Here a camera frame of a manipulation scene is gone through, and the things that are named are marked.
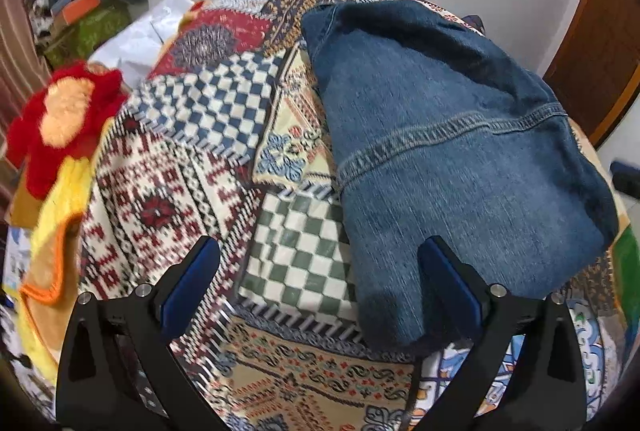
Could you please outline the blue denim jacket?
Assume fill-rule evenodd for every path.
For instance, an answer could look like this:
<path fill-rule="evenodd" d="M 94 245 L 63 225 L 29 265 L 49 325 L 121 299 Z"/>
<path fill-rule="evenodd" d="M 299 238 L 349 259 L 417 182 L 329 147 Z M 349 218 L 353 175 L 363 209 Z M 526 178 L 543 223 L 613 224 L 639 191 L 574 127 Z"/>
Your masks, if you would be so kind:
<path fill-rule="evenodd" d="M 458 339 L 419 263 L 427 238 L 528 298 L 612 245 L 608 183 L 544 80 L 495 43 L 412 0 L 317 6 L 302 31 L 367 345 L 432 350 Z"/>

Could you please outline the pile of clutter clothes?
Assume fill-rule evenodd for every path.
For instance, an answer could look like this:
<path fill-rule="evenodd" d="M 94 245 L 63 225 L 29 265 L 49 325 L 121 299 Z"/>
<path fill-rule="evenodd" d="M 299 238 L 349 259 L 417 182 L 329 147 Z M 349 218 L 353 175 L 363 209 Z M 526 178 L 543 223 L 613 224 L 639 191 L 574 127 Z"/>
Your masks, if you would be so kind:
<path fill-rule="evenodd" d="M 37 53 L 52 69 L 86 60 L 149 0 L 35 0 L 28 9 Z"/>

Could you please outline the brown wooden door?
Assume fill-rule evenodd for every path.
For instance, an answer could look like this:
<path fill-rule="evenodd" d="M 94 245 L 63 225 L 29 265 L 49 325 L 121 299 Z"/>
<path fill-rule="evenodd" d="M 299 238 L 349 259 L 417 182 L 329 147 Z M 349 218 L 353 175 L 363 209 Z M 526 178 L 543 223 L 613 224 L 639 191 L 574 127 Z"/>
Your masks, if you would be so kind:
<path fill-rule="evenodd" d="M 639 94 L 639 0 L 579 0 L 544 81 L 602 144 Z"/>

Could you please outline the red orange plush blanket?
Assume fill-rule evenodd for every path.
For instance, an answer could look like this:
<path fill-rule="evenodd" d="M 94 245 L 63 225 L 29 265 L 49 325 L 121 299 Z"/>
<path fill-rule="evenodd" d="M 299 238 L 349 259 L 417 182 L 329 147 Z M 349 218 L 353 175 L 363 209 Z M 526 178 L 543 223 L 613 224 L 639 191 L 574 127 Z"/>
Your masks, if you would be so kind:
<path fill-rule="evenodd" d="M 79 225 L 96 161 L 126 99 L 119 70 L 78 62 L 55 70 L 9 126 L 6 159 L 22 171 L 10 221 L 30 233 L 28 266 L 15 289 L 17 333 L 49 382 L 78 295 Z"/>

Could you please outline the patchwork patterned bedspread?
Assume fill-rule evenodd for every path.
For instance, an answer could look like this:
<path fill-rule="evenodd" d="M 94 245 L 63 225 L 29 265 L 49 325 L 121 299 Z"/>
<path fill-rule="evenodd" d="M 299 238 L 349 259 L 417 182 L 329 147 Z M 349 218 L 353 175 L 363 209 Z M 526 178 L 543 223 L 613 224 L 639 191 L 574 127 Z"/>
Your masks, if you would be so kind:
<path fill-rule="evenodd" d="M 439 349 L 375 349 L 358 323 L 302 19 L 325 4 L 380 1 L 400 0 L 201 3 L 102 147 L 81 224 L 81 290 L 125 297 L 200 237 L 216 240 L 217 272 L 170 350 L 229 430 L 412 430 L 470 352 L 458 332 Z M 639 245 L 587 136 L 568 120 L 618 215 L 605 253 L 550 292 L 573 318 L 589 420 L 639 366 Z"/>

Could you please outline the white paper sheet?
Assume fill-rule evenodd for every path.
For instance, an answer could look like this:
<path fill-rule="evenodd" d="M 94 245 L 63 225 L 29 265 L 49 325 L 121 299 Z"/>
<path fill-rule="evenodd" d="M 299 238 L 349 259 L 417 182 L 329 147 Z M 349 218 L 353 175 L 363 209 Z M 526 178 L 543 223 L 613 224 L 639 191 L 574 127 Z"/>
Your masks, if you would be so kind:
<path fill-rule="evenodd" d="M 119 69 L 124 84 L 137 89 L 154 68 L 164 43 L 178 32 L 183 14 L 193 5 L 193 0 L 162 0 L 103 43 L 88 62 Z"/>

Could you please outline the striped maroon curtain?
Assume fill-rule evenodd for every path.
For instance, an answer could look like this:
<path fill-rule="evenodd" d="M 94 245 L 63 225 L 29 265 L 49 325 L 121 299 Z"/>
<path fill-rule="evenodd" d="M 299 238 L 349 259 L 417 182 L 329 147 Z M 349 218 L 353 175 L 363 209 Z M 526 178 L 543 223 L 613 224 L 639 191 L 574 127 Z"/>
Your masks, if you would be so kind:
<path fill-rule="evenodd" d="M 50 78 L 50 68 L 37 53 L 28 12 L 35 0 L 1 0 L 1 215 L 8 210 L 17 169 L 6 160 L 6 133 L 30 97 Z"/>

